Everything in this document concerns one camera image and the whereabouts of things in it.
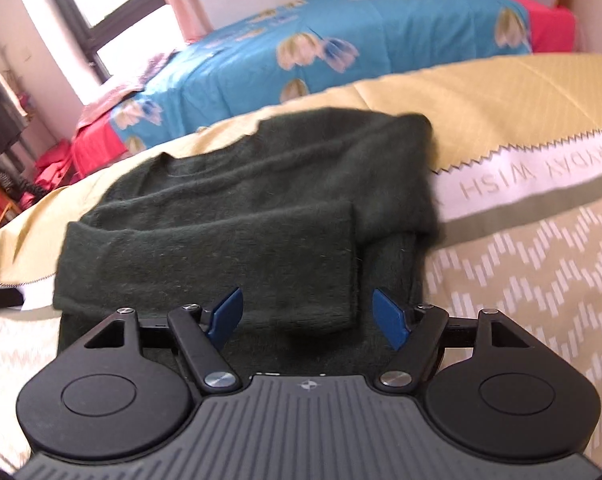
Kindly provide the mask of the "dark green knit sweater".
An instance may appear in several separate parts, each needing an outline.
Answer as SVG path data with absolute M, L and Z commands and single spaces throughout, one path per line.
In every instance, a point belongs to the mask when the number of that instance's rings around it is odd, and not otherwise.
M 320 108 L 207 154 L 146 160 L 67 226 L 60 347 L 123 307 L 161 318 L 240 289 L 224 349 L 239 374 L 371 374 L 391 356 L 373 292 L 419 300 L 439 235 L 431 143 L 420 114 Z

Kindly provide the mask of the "clothes rack with garments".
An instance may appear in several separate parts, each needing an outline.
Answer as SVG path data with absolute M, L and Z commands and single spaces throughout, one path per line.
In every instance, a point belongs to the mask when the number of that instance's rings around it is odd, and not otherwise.
M 5 155 L 18 171 L 24 171 L 24 164 L 13 152 L 16 143 L 19 143 L 31 158 L 34 157 L 21 137 L 29 124 L 28 113 L 22 108 L 15 92 L 0 72 L 0 155 Z

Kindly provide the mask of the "yellow patterned bed cover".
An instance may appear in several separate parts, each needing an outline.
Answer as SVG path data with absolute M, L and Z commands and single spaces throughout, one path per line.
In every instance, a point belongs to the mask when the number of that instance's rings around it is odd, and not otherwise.
M 66 225 L 118 177 L 159 153 L 211 152 L 269 117 L 335 106 L 427 116 L 444 236 L 426 295 L 456 316 L 504 311 L 596 386 L 602 403 L 602 55 L 541 54 L 457 63 L 305 96 L 160 144 L 52 193 L 0 229 L 0 468 L 30 448 L 16 397 L 54 358 L 53 274 Z M 588 455 L 602 466 L 602 411 Z

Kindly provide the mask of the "red clothes pile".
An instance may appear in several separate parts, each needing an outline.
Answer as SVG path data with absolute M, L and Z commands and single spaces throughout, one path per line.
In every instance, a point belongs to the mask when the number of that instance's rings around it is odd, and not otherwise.
M 81 176 L 74 165 L 71 142 L 60 141 L 36 160 L 32 184 L 34 191 L 24 191 L 19 206 L 22 210 L 28 209 L 48 193 L 80 180 Z

